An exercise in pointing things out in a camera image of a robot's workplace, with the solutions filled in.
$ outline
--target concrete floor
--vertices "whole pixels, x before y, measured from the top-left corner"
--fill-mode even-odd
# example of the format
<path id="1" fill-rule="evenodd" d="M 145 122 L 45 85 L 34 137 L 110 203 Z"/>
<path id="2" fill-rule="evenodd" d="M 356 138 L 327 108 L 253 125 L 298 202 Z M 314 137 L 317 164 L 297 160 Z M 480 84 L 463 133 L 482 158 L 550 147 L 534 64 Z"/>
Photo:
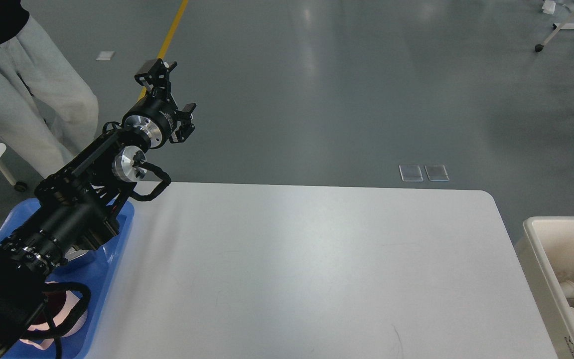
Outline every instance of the concrete floor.
<path id="1" fill-rule="evenodd" d="M 24 0 L 100 102 L 136 101 L 180 0 Z M 574 31 L 541 0 L 190 0 L 166 60 L 196 132 L 148 159 L 174 181 L 485 190 L 513 241 L 574 216 Z M 112 61 L 94 61 L 101 50 Z M 30 167 L 7 153 L 34 187 Z M 445 164 L 449 182 L 402 182 Z M 0 224 L 31 193 L 0 175 Z"/>

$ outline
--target blue plastic bin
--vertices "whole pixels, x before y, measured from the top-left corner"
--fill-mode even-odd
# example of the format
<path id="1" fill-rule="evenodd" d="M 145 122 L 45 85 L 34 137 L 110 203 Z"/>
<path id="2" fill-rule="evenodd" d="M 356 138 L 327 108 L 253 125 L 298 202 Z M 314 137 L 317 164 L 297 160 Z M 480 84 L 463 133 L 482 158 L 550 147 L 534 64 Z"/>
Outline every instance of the blue plastic bin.
<path id="1" fill-rule="evenodd" d="M 39 209 L 39 200 L 36 198 L 27 199 L 16 205 L 0 229 L 0 242 L 30 218 L 37 209 Z M 86 284 L 92 292 L 86 324 L 72 336 L 61 339 L 64 359 L 81 359 L 90 349 L 110 284 L 114 278 L 114 271 L 119 265 L 121 253 L 130 233 L 132 218 L 134 218 L 134 206 L 127 202 L 117 217 L 120 230 L 118 236 L 110 239 L 98 250 L 91 250 L 84 257 L 77 259 L 77 261 L 83 261 L 85 265 L 81 266 L 77 264 L 77 261 L 73 261 L 74 268 L 64 266 L 62 270 L 55 270 L 47 279 L 47 281 L 55 282 L 80 282 Z M 52 359 L 55 357 L 55 347 L 51 345 L 47 350 L 38 350 L 33 346 L 17 342 L 3 357 L 5 359 Z"/>

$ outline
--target robotic arm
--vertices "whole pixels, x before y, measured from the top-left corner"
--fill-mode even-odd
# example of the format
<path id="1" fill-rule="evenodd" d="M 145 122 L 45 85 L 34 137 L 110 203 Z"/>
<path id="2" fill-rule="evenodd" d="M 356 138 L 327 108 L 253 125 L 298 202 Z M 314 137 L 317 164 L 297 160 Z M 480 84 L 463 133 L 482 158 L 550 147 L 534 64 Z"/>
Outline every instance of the robotic arm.
<path id="1" fill-rule="evenodd" d="M 71 328 L 89 301 L 82 284 L 69 284 L 68 289 L 84 297 L 64 327 L 39 334 L 27 331 L 45 308 L 44 292 L 65 290 L 44 284 L 48 275 L 67 263 L 65 254 L 71 248 L 96 250 L 119 234 L 116 218 L 129 197 L 152 200 L 169 185 L 167 173 L 148 163 L 145 153 L 168 140 L 182 143 L 194 131 L 196 104 L 179 110 L 171 95 L 169 73 L 176 65 L 161 59 L 144 64 L 135 79 L 146 87 L 146 95 L 121 123 L 106 123 L 102 135 L 37 186 L 34 194 L 41 207 L 0 244 L 0 357 L 22 337 L 57 337 Z M 134 188 L 147 171 L 161 182 L 152 193 L 141 195 Z"/>

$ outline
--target white container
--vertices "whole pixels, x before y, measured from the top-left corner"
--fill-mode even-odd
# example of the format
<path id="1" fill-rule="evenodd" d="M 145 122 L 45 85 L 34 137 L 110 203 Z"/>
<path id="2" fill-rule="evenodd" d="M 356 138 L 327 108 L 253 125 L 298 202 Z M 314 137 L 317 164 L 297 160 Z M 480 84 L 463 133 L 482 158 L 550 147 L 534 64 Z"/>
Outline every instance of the white container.
<path id="1" fill-rule="evenodd" d="M 574 282 L 574 217 L 524 222 L 515 252 L 560 359 L 574 359 L 574 317 L 560 281 Z"/>

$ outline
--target white pants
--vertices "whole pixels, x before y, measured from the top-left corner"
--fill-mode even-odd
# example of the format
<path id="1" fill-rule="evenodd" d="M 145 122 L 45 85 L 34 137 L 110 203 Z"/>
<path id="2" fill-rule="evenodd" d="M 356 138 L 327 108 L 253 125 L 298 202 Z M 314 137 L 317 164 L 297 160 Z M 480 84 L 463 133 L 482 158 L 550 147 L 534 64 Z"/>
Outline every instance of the white pants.
<path id="1" fill-rule="evenodd" d="M 50 127 L 30 93 L 58 115 Z M 0 45 L 0 138 L 44 178 L 89 145 L 98 114 L 96 96 L 32 17 Z"/>

